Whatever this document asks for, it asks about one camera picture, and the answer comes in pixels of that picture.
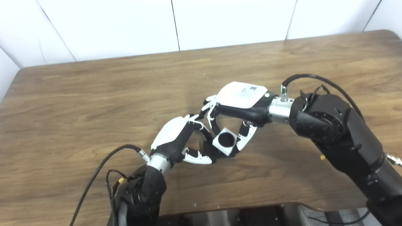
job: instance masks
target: white cube with hole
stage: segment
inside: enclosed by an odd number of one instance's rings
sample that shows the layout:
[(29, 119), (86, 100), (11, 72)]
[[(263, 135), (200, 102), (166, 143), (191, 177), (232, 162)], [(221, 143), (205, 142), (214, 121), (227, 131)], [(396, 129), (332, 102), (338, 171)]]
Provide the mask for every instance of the white cube with hole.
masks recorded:
[(225, 155), (229, 156), (236, 144), (236, 139), (236, 134), (227, 128), (223, 128), (223, 130), (212, 141), (212, 145)]

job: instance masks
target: circular hole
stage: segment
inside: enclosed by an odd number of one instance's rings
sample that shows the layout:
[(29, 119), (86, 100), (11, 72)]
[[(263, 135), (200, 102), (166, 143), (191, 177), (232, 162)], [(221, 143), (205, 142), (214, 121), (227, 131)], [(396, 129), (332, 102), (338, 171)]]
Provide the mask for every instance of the circular hole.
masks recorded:
[(234, 145), (234, 137), (231, 133), (221, 133), (218, 137), (218, 142), (225, 148), (230, 148)]

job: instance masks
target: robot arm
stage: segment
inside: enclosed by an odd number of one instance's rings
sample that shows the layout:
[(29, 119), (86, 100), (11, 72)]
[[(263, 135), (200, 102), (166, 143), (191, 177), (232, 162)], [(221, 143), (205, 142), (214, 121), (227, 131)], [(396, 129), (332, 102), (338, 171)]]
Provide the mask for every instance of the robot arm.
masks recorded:
[(196, 130), (203, 133), (206, 140), (212, 140), (205, 126), (196, 121), (198, 117), (187, 115), (170, 120), (151, 145), (151, 155), (139, 151), (146, 164), (127, 179), (116, 183), (112, 200), (115, 203), (112, 205), (108, 226), (155, 225), (159, 216), (159, 204), (167, 189), (165, 176), (168, 171), (182, 161), (193, 164), (213, 163), (209, 156), (185, 146)]
[[(288, 98), (288, 84), (302, 77), (329, 83), (346, 97), (352, 107), (340, 97), (330, 94), (325, 86), (309, 94), (301, 91), (296, 99)], [(299, 136), (311, 139), (337, 170), (351, 178), (367, 197), (367, 207), (382, 225), (402, 225), (402, 177), (386, 159), (395, 164), (399, 164), (400, 160), (393, 156), (385, 157), (381, 143), (344, 90), (316, 75), (294, 75), (282, 84), (280, 97), (265, 89), (265, 93), (255, 93), (255, 99), (249, 105), (236, 105), (234, 102), (247, 91), (244, 91), (245, 88), (259, 86), (243, 84), (243, 89), (231, 90), (230, 87), (229, 84), (218, 95), (209, 97), (201, 110), (200, 115), (209, 110), (207, 118), (212, 129), (218, 114), (238, 117), (258, 127), (270, 122), (289, 124)], [(319, 88), (327, 94), (318, 95)], [(217, 129), (213, 131), (215, 134), (220, 132)]]

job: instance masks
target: white wall panel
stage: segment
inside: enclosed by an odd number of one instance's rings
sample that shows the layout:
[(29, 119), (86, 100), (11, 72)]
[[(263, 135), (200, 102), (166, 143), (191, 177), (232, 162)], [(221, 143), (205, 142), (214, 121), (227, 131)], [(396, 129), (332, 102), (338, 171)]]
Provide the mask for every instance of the white wall panel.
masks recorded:
[(295, 0), (173, 0), (181, 50), (284, 40)]
[(39, 0), (77, 59), (178, 51), (169, 0)]
[(74, 61), (35, 0), (0, 1), (0, 46), (22, 67)]
[(0, 103), (20, 68), (0, 49)]
[(364, 31), (390, 30), (402, 39), (402, 1), (382, 0)]
[(289, 39), (361, 32), (380, 0), (298, 0)]

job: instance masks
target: table surface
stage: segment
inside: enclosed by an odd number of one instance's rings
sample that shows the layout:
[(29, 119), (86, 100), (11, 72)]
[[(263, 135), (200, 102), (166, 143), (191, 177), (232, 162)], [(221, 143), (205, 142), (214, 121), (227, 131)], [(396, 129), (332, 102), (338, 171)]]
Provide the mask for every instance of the table surface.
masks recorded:
[[(149, 152), (167, 121), (198, 113), (203, 100), (229, 82), (278, 92), (297, 73), (338, 83), (384, 150), (402, 156), (402, 42), (389, 31), (25, 68), (0, 105), (0, 224), (67, 225), (94, 170), (116, 147), (136, 144)], [(289, 96), (320, 84), (300, 79), (289, 86)], [(232, 131), (241, 122), (219, 120)], [(189, 146), (199, 149), (201, 139), (194, 134)], [(142, 164), (131, 150), (112, 157), (76, 225), (106, 223), (108, 169), (129, 174)], [(402, 167), (397, 171), (402, 174)], [(312, 142), (277, 123), (258, 129), (235, 158), (176, 164), (167, 186), (162, 215), (287, 202), (319, 210), (365, 205), (350, 179), (320, 160)]]

